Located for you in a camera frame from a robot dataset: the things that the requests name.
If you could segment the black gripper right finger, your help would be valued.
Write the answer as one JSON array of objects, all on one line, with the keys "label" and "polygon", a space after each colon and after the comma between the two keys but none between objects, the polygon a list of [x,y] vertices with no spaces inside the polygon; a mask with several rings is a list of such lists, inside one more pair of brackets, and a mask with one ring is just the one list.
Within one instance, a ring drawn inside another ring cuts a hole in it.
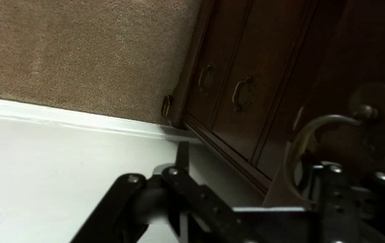
[{"label": "black gripper right finger", "polygon": [[340,164],[314,167],[314,243],[385,243],[385,172],[356,181]]}]

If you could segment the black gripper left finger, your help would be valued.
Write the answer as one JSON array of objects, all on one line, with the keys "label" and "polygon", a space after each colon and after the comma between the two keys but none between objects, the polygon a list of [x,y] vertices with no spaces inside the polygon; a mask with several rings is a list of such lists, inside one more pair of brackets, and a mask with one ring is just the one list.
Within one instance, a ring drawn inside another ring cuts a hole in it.
[{"label": "black gripper left finger", "polygon": [[256,232],[209,186],[190,175],[190,143],[176,162],[115,179],[71,243],[138,243],[153,220],[165,218],[179,243],[256,243]]}]

